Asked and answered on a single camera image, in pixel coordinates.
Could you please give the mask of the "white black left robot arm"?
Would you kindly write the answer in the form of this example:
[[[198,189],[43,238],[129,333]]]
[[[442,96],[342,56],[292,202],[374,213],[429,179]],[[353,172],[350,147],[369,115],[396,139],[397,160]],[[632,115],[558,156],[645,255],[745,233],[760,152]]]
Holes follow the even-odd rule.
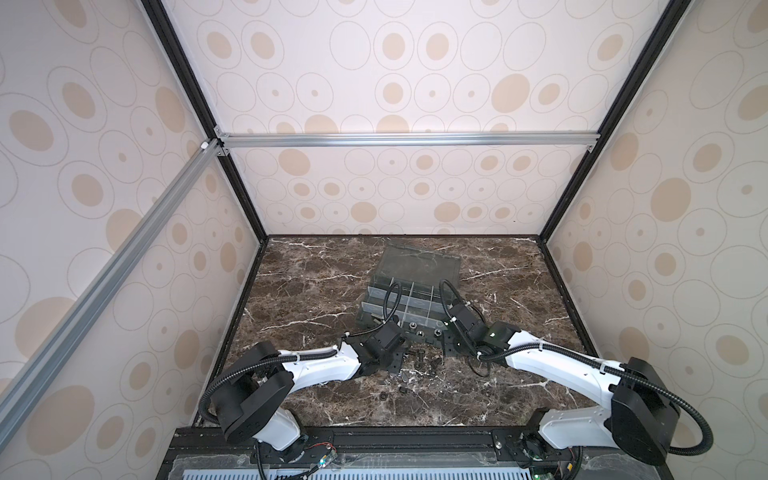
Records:
[[[198,411],[231,444],[255,439],[286,453],[305,443],[295,415],[282,407],[289,395],[388,370],[404,344],[403,331],[392,320],[321,349],[290,352],[261,342],[211,381]]]

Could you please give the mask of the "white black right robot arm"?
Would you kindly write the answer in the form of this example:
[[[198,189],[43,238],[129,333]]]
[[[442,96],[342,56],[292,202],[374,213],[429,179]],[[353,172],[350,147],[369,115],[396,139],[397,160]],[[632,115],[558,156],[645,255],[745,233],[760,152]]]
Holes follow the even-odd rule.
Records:
[[[444,311],[458,352],[482,363],[533,373],[596,404],[593,410],[545,413],[538,436],[551,447],[617,447],[643,463],[665,463],[680,408],[650,364],[638,358],[620,363],[591,357],[505,322],[488,325],[466,303],[456,301]]]

